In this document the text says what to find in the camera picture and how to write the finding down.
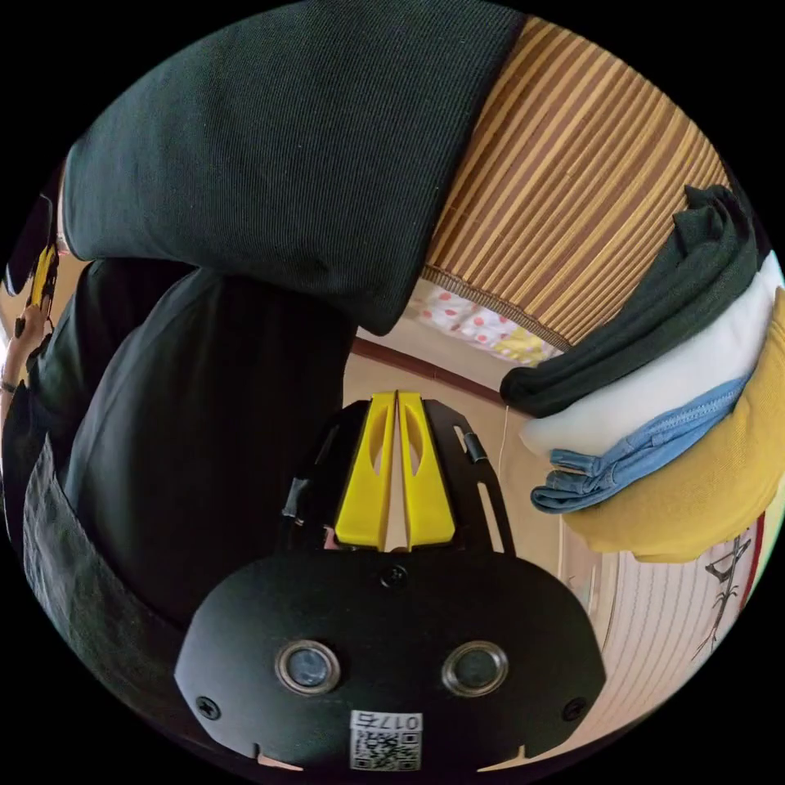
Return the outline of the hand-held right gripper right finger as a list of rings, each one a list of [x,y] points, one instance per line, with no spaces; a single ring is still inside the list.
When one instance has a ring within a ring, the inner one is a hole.
[[[416,392],[398,392],[397,411],[407,545],[448,545],[455,521],[424,401]]]

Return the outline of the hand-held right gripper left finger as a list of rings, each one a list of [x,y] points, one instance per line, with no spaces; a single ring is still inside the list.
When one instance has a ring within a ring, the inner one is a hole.
[[[334,526],[342,546],[385,546],[396,413],[395,394],[375,394],[368,401]]]

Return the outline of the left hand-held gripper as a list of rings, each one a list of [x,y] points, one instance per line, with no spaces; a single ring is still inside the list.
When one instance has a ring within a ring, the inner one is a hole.
[[[16,241],[3,273],[2,284],[12,297],[23,294],[25,288],[29,287],[26,307],[40,307],[46,298],[50,304],[50,328],[54,327],[52,304],[58,267],[56,197],[41,193]]]

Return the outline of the person's left hand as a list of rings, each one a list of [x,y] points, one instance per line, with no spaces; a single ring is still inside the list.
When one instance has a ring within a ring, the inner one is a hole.
[[[2,384],[16,386],[30,354],[41,344],[49,322],[51,299],[45,296],[40,305],[30,304],[20,315],[23,322],[19,335],[13,334],[2,370]]]

